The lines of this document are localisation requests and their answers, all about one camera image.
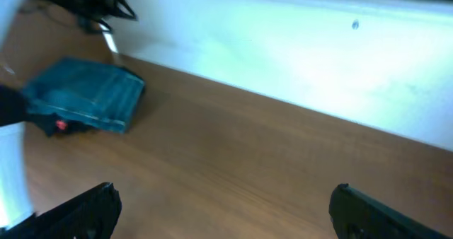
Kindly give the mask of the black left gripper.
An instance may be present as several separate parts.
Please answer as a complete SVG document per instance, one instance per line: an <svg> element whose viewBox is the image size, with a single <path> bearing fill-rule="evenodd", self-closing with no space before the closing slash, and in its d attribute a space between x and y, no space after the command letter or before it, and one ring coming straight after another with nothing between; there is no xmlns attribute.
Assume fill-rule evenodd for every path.
<svg viewBox="0 0 453 239"><path fill-rule="evenodd" d="M137 21L137 14L126 0L44 0L52 2L77 17L77 24L87 34L111 34L112 28L104 21L111 13L117 18Z"/></svg>

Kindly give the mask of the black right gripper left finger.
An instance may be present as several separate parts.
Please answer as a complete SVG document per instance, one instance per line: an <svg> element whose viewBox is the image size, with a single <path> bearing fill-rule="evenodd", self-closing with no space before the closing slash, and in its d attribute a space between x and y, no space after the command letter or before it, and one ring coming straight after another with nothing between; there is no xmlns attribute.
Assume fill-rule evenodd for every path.
<svg viewBox="0 0 453 239"><path fill-rule="evenodd" d="M13 228L2 228L1 239L110 239L121 211L119 192L103 182Z"/></svg>

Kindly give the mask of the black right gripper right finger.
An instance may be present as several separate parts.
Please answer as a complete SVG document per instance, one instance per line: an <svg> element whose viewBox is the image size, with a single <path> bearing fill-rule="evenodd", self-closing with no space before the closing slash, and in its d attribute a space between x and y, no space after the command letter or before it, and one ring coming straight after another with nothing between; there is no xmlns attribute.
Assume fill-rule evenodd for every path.
<svg viewBox="0 0 453 239"><path fill-rule="evenodd" d="M339 239L449 239L348 183L333 190L328 213Z"/></svg>

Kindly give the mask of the blue denim jeans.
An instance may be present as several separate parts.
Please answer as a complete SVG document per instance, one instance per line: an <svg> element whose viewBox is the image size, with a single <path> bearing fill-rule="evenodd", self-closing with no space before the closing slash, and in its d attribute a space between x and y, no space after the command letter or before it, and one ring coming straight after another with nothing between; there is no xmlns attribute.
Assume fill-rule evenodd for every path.
<svg viewBox="0 0 453 239"><path fill-rule="evenodd" d="M21 93L27 113L51 115L125 133L145 91L144 80L123 66L63 58L29 81Z"/></svg>

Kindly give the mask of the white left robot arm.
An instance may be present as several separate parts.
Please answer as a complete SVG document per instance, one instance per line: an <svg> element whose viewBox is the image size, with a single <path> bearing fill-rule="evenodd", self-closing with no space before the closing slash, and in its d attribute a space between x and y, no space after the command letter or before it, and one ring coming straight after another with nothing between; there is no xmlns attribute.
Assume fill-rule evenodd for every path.
<svg viewBox="0 0 453 239"><path fill-rule="evenodd" d="M1 39L25 0L1 0ZM106 18L135 21L127 0L43 0L73 13L85 33L111 33ZM19 92L1 86L1 230L7 231L34 214L23 164L25 123L40 125L47 134L56 123L70 129L97 128L124 133L144 90L143 80L108 64L63 59Z"/></svg>

